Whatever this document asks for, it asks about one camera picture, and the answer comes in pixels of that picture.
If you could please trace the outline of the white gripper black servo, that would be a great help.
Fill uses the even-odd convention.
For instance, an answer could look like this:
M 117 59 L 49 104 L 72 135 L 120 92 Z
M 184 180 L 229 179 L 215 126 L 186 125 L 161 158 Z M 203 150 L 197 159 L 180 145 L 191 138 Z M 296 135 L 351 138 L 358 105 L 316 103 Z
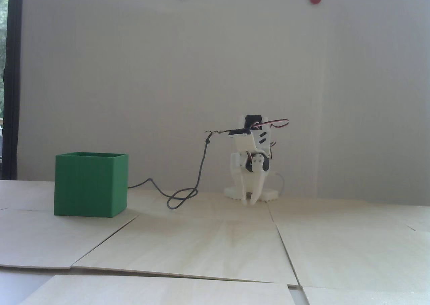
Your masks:
M 255 205 L 261 196 L 265 177 L 270 172 L 270 161 L 262 151 L 237 152 L 230 157 L 230 173 L 236 180 L 236 198 L 248 204 L 247 193 L 252 182 L 250 204 Z

